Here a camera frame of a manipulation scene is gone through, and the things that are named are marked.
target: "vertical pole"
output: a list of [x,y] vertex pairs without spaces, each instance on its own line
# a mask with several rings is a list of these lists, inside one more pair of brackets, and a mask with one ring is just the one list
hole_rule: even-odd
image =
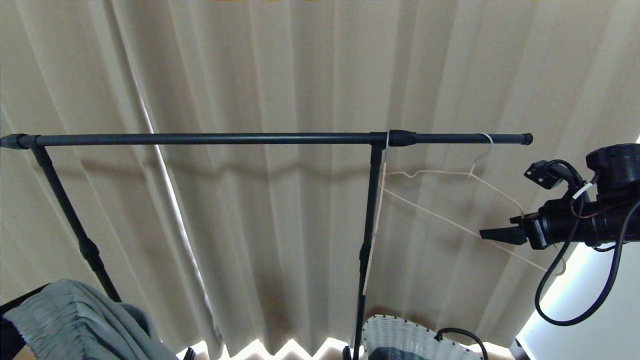
[[31,152],[33,152],[38,165],[42,167],[44,175],[51,186],[51,190],[53,190],[53,194],[55,194],[58,204],[60,204],[60,208],[62,208],[62,212],[64,212],[67,220],[69,221],[69,225],[71,225],[71,228],[76,234],[82,257],[87,263],[89,263],[91,270],[93,270],[95,275],[98,277],[98,281],[100,281],[100,284],[107,293],[107,296],[113,301],[122,301],[109,278],[109,274],[107,274],[107,271],[104,269],[104,264],[100,258],[98,246],[96,246],[86,235],[86,232],[80,223],[80,219],[78,219],[76,211],[74,210],[73,205],[71,205],[69,197],[67,197],[65,189],[62,187],[62,183],[56,173],[56,169],[53,167],[53,162],[49,157],[49,153],[47,153],[47,149],[41,146],[34,146],[31,148]]
[[378,197],[378,178],[380,177],[380,163],[385,145],[371,146],[371,168],[369,170],[369,193],[367,196],[367,213],[364,223],[364,241],[360,249],[360,281],[358,284],[358,313],[356,316],[356,331],[353,341],[353,360],[358,360],[362,339],[362,324],[364,322],[365,295],[364,281],[367,276],[367,265],[371,253],[371,238],[373,224],[376,218],[376,199]]

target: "white wicker basket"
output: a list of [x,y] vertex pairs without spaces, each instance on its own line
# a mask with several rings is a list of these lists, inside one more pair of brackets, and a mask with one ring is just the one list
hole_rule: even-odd
[[386,351],[388,360],[480,360],[480,355],[455,341],[438,341],[435,336],[424,326],[388,315],[374,315],[362,328],[367,358],[377,348],[395,348],[402,351]]

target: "curtain fold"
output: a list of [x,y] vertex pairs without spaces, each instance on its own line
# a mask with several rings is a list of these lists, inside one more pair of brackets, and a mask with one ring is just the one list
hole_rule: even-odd
[[[589,151],[640,134],[636,2],[4,2],[0,30],[2,135],[530,132],[476,174],[534,211],[564,189],[526,180],[530,163],[589,177]],[[468,171],[486,147],[391,148],[388,171]],[[116,288],[172,350],[351,339],[367,146],[50,153]],[[98,288],[30,153],[1,154],[2,301],[63,277]],[[473,230],[518,213],[464,177],[387,186]],[[543,267],[556,254],[508,249]],[[366,313],[510,345],[541,275],[384,196]]]

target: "gray cloth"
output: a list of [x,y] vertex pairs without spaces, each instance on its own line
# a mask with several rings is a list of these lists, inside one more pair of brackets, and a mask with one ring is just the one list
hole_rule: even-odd
[[144,312],[77,281],[52,282],[4,318],[38,360],[176,360]]

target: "black pole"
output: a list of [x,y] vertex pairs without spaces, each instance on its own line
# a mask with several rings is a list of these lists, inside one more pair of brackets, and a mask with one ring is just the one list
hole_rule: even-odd
[[53,162],[49,157],[49,153],[47,153],[47,149],[40,146],[35,146],[31,148],[33,155],[35,156],[38,165],[42,167],[44,171],[45,177],[47,177],[47,181],[51,186],[51,190],[53,190],[53,194],[55,194],[56,199],[58,200],[58,204],[62,208],[62,212],[64,212],[67,220],[69,221],[69,225],[73,229],[76,234],[76,238],[78,239],[78,244],[80,245],[80,253],[82,257],[89,263],[91,270],[95,272],[95,275],[98,277],[98,281],[104,288],[104,291],[107,293],[107,296],[111,298],[111,300],[120,302],[120,296],[116,291],[116,288],[113,286],[111,279],[109,278],[109,274],[104,269],[104,264],[100,258],[100,251],[98,250],[98,246],[95,245],[91,239],[86,235],[82,224],[80,223],[80,219],[76,215],[76,211],[74,210],[73,205],[69,201],[69,197],[67,197],[67,193],[65,192],[64,187],[62,187],[62,183],[60,182],[60,178],[56,173],[56,169],[53,167]]
[[360,248],[360,280],[358,282],[358,311],[356,315],[356,331],[353,340],[353,359],[357,360],[362,339],[362,324],[364,322],[364,306],[366,296],[364,281],[367,276],[369,254],[371,253],[371,238],[373,237],[373,225],[376,218],[376,199],[378,198],[378,178],[380,177],[380,163],[382,151],[385,145],[373,145],[371,147],[371,168],[369,169],[369,193],[367,195],[367,213],[364,219],[364,240]]
[[[531,134],[490,134],[494,143],[529,145]],[[417,134],[405,130],[389,131],[389,146],[416,143],[488,143],[482,134]],[[217,145],[217,144],[369,144],[385,145],[387,133],[251,133],[251,134],[89,134],[27,135],[2,138],[2,147],[30,149],[34,146],[72,145]]]

